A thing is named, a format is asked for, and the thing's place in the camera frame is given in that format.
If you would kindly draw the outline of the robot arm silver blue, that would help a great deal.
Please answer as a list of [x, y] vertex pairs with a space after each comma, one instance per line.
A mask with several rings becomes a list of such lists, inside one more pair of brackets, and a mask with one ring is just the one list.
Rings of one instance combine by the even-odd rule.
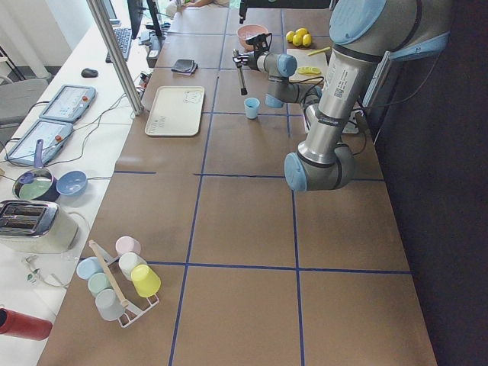
[[385, 53], [398, 60], [440, 53], [447, 45], [453, 8], [452, 1], [340, 1], [329, 22], [332, 50], [322, 88], [290, 81], [297, 61], [271, 53], [269, 34], [248, 39], [251, 52], [233, 52], [237, 68], [268, 75], [267, 106], [297, 103], [310, 125], [307, 138], [284, 160], [291, 190], [334, 190], [351, 181], [354, 156], [341, 136], [361, 90]]

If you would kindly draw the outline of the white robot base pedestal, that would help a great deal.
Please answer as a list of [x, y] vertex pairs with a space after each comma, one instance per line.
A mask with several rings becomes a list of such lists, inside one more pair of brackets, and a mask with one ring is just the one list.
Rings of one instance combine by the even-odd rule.
[[[308, 107], [303, 113], [303, 128], [305, 133], [309, 133], [313, 124], [312, 120], [307, 115], [309, 109], [310, 107]], [[361, 107], [358, 102], [356, 102], [342, 132], [345, 134], [358, 134], [364, 129], [367, 129], [366, 112], [364, 108]]]

